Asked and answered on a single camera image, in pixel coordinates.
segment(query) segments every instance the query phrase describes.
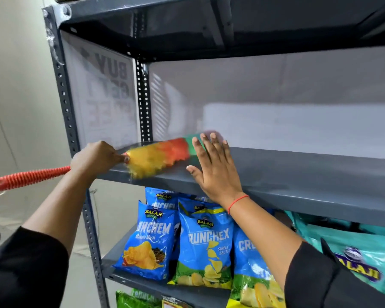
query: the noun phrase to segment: ribbed red handle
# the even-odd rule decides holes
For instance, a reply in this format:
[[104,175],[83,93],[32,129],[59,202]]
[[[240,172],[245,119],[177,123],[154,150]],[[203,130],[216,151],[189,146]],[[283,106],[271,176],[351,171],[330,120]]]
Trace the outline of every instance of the ribbed red handle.
[[66,174],[70,170],[69,166],[37,170],[29,172],[21,172],[6,175],[0,177],[0,191],[10,190],[14,188],[20,188],[32,184],[36,184],[40,181],[55,178],[60,175]]

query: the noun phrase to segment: hand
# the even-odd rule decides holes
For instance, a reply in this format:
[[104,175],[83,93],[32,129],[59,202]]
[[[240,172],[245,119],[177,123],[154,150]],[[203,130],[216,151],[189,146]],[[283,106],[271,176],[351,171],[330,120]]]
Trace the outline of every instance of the hand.
[[70,168],[71,172],[84,175],[89,180],[95,180],[98,174],[107,172],[114,165],[124,162],[126,157],[104,141],[88,144],[82,151],[74,155]]
[[226,140],[220,144],[215,133],[211,133],[212,142],[205,134],[201,134],[201,139],[206,151],[198,138],[194,137],[192,144],[202,172],[193,165],[187,166],[187,170],[212,201],[227,208],[234,200],[245,195],[231,157],[230,147]]

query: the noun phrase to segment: person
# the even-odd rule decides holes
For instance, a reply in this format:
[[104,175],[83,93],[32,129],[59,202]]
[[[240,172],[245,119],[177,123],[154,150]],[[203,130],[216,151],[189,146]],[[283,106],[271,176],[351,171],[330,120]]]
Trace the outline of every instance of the person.
[[[201,139],[205,149],[197,138],[192,143],[202,171],[187,170],[212,201],[230,210],[284,290],[288,308],[385,307],[385,295],[342,266],[323,240],[320,253],[246,196],[226,141],[215,134]],[[0,246],[0,307],[60,306],[86,190],[124,161],[105,142],[74,156],[71,171]]]

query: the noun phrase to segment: white back panel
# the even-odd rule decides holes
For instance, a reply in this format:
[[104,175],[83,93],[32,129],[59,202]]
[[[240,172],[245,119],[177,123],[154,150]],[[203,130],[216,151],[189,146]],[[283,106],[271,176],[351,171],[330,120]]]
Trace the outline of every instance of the white back panel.
[[62,38],[80,146],[140,141],[132,59],[64,32]]
[[385,47],[159,62],[150,82],[154,140],[385,158]]

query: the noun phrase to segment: beige wall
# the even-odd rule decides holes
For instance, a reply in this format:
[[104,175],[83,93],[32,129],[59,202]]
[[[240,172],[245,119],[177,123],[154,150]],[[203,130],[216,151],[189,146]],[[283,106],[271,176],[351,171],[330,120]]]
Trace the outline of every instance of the beige wall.
[[[0,176],[69,164],[63,117],[41,8],[52,0],[0,0]],[[0,197],[0,227],[15,229],[40,205],[57,180]],[[102,253],[136,222],[144,188],[96,181]],[[82,223],[76,252],[88,254]]]

